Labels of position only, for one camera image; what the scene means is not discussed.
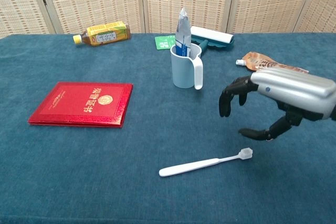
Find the red certificate folder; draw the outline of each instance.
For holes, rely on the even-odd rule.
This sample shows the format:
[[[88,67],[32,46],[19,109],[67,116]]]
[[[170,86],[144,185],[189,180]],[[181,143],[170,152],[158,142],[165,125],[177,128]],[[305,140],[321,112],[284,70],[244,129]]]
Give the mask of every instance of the red certificate folder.
[[[28,122],[33,125],[122,127],[133,84],[59,82]]]

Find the cup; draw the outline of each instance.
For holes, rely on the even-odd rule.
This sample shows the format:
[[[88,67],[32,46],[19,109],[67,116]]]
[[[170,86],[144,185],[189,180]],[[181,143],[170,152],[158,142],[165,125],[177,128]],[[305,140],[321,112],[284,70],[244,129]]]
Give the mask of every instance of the cup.
[[[201,60],[201,48],[191,43],[190,56],[178,56],[176,46],[170,49],[172,60],[173,83],[179,88],[201,89],[203,86],[203,63]]]

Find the yellow label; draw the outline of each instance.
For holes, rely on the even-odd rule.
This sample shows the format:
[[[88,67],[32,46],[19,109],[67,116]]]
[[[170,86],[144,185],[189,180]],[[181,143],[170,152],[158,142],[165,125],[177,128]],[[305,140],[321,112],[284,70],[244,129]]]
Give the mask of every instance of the yellow label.
[[[127,39],[126,25],[122,21],[91,26],[88,35],[93,46]]]

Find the green card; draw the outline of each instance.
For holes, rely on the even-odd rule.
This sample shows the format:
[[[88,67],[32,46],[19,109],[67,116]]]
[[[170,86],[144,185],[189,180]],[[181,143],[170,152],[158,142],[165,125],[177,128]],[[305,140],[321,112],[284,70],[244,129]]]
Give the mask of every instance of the green card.
[[[155,37],[155,44],[157,50],[170,49],[175,45],[175,35]]]

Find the blue tablecloth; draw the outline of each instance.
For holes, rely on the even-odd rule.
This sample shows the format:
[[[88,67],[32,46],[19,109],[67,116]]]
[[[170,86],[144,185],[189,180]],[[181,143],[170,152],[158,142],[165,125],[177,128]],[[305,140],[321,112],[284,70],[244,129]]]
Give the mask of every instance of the blue tablecloth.
[[[232,50],[204,53],[199,91],[173,85],[155,36],[96,48],[72,35],[0,40],[0,223],[334,223],[335,122],[254,141],[238,129],[266,129],[284,112],[254,92],[221,118],[218,98],[250,74],[235,65],[249,51],[336,80],[336,34],[237,34]],[[133,83],[123,128],[30,126],[58,81]],[[252,159],[158,174],[246,147]]]

